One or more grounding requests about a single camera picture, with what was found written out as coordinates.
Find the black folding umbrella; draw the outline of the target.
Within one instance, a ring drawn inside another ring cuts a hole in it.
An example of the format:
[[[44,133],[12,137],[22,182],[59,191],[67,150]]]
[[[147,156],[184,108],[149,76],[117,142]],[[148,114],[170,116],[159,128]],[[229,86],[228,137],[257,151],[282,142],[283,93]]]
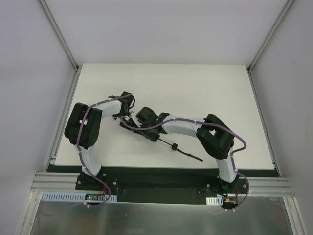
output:
[[[145,138],[149,139],[150,141],[152,142],[157,142],[157,141],[161,141],[161,142],[164,142],[165,144],[169,145],[171,147],[171,149],[173,151],[177,151],[185,156],[188,156],[188,157],[191,157],[193,159],[196,159],[200,162],[203,162],[203,159],[201,158],[198,158],[190,153],[186,153],[186,152],[183,152],[182,150],[180,150],[178,148],[178,144],[176,143],[168,143],[164,140],[162,140],[160,138],[160,134],[165,134],[165,131],[162,131],[160,127],[157,127],[156,130],[155,129],[152,129],[152,130],[147,130],[147,131],[139,131],[139,130],[135,130],[134,128],[145,128],[145,127],[149,127],[150,125],[146,122],[143,122],[143,121],[138,121],[138,124],[135,122],[134,119],[129,119],[129,120],[125,120],[124,121],[128,126],[130,127],[127,127],[123,122],[120,122],[120,126],[127,129],[127,130],[130,130],[136,134],[140,134],[142,136],[144,136]]]

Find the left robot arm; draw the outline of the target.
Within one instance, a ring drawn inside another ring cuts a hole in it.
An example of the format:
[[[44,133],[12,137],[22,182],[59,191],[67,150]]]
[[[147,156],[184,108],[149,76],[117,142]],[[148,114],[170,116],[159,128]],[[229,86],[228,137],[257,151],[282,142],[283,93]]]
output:
[[[82,165],[82,172],[95,177],[101,169],[98,160],[98,137],[101,121],[130,114],[135,98],[124,91],[121,96],[110,96],[106,100],[87,105],[76,103],[67,121],[64,135],[74,145]]]

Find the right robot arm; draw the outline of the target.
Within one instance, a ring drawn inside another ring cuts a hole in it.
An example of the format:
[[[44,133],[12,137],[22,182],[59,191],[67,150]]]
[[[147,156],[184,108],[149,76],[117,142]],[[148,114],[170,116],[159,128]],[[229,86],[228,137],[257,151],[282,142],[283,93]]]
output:
[[[155,141],[160,134],[181,134],[197,138],[205,151],[216,159],[219,178],[229,184],[235,181],[236,174],[230,158],[234,137],[225,131],[228,127],[216,115],[208,114],[206,118],[188,122],[186,118],[170,113],[157,115],[152,109],[143,107],[135,116],[141,128],[162,124],[151,130],[140,131],[152,141]]]

